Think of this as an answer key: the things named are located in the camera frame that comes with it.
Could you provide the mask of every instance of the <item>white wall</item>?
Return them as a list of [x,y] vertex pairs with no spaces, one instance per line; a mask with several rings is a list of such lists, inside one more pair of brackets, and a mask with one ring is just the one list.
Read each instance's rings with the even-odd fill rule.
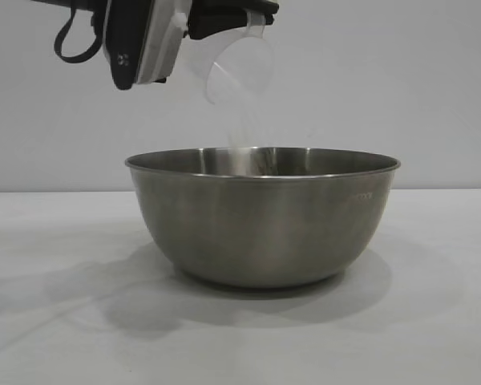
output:
[[[0,0],[0,191],[127,189],[129,155],[226,144],[181,61],[129,92],[102,55],[59,62],[67,13]],[[88,16],[71,33],[85,48]],[[481,187],[481,0],[281,0],[267,38],[273,144],[397,156],[399,187]]]

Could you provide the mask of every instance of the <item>clear plastic cup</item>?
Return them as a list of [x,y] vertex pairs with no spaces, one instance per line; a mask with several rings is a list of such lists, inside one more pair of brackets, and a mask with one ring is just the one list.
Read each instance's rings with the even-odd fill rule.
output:
[[212,104],[251,100],[267,89],[273,77],[273,49],[263,39],[265,16],[246,13],[245,29],[220,32],[191,47],[188,65]]

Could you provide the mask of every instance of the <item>white table surface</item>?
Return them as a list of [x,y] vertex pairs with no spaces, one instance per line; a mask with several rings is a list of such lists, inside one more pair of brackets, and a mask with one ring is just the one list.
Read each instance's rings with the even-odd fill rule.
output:
[[481,190],[393,191],[342,277],[175,273],[131,192],[0,194],[1,384],[481,384]]

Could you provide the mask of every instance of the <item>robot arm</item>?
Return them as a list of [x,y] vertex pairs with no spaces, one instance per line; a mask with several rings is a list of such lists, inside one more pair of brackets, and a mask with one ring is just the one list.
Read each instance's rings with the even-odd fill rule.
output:
[[[165,83],[172,73],[182,39],[247,25],[245,10],[265,15],[273,24],[277,0],[33,0],[71,9],[55,40],[55,52],[67,63],[82,63],[103,48],[120,90],[134,84]],[[93,12],[95,41],[81,55],[67,57],[63,41],[77,10]]]

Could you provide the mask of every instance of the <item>black cable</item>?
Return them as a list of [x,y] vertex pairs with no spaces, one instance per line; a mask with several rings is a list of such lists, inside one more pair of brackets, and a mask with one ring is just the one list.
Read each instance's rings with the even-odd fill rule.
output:
[[100,48],[102,47],[102,38],[99,35],[96,35],[95,41],[92,45],[82,54],[76,56],[65,56],[63,55],[63,43],[66,40],[67,34],[73,25],[73,20],[75,20],[75,16],[77,14],[77,2],[76,0],[71,0],[71,16],[67,23],[63,26],[61,31],[57,34],[54,42],[54,51],[57,56],[66,63],[77,64],[77,63],[84,63],[87,60],[91,59],[95,56]]

